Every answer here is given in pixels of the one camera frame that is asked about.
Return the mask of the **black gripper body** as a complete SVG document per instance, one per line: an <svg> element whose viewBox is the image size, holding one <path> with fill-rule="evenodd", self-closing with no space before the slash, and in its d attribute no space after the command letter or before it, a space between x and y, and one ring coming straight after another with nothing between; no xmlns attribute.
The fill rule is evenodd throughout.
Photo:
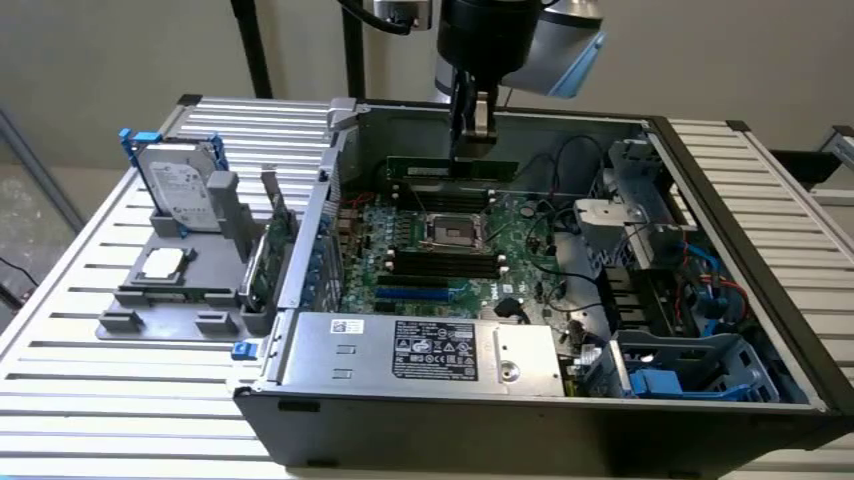
<svg viewBox="0 0 854 480"><path fill-rule="evenodd" d="M498 84L527 60L539 15L539 1L443 1L440 57L479 84Z"/></svg>

